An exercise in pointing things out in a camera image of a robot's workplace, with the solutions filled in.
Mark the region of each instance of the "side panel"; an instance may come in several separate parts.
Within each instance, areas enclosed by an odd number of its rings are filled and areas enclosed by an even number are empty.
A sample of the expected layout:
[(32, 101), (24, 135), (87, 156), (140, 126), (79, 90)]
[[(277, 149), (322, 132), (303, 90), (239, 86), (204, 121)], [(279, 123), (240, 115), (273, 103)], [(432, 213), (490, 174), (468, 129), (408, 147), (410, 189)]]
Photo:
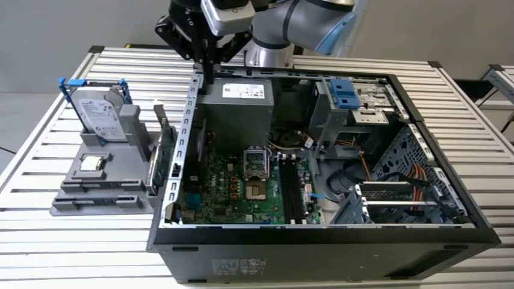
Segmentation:
[(422, 279), (467, 259), (478, 244), (157, 245), (179, 283)]

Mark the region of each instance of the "aluminum workbench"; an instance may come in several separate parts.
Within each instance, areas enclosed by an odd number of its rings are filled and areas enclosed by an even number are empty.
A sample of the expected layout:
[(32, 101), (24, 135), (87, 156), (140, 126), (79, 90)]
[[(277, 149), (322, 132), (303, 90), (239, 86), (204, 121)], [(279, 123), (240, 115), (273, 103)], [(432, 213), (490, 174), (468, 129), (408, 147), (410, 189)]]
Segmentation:
[(514, 103), (514, 66), (491, 64), (482, 80), (487, 80)]
[[(241, 57), (231, 64), (243, 65)], [(293, 65), (396, 75), (503, 243), (422, 282), (225, 286), (514, 288), (514, 148), (444, 70), (424, 61), (308, 56), (295, 57)], [(179, 126), (191, 72), (191, 62), (173, 51), (104, 48), (87, 55), (73, 77), (124, 78), (141, 120), (148, 129), (159, 129), (152, 100), (164, 102), (172, 125)], [(159, 254), (144, 251), (151, 215), (52, 217), (48, 213), (80, 146), (80, 129), (58, 95), (0, 177), (0, 288), (181, 287)]]

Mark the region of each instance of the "power supply label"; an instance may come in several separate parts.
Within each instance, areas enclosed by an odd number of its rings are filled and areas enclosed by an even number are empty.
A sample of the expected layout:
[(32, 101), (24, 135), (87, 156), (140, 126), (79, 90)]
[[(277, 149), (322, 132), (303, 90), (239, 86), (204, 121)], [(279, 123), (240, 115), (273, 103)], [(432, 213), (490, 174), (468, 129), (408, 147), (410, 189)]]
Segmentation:
[(264, 99), (264, 85), (225, 83), (223, 84), (221, 97)]

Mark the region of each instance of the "case label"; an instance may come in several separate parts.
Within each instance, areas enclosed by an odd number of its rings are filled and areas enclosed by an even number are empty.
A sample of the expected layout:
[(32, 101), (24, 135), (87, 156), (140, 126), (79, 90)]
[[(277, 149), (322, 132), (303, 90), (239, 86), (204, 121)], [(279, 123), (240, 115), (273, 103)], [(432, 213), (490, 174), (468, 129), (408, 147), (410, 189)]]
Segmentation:
[(267, 259), (211, 259), (213, 275), (261, 275)]

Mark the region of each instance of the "blue latch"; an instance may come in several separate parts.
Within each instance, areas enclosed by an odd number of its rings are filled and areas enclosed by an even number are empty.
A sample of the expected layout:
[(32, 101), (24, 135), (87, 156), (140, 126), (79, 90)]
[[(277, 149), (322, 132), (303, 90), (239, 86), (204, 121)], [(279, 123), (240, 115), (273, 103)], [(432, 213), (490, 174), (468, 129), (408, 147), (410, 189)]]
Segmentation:
[(331, 79), (328, 89), (338, 108), (354, 110), (360, 107), (359, 96), (356, 95), (354, 84), (350, 80)]
[(71, 79), (68, 80), (68, 86), (72, 86), (72, 87), (83, 87), (84, 85), (87, 85), (87, 80), (85, 79)]

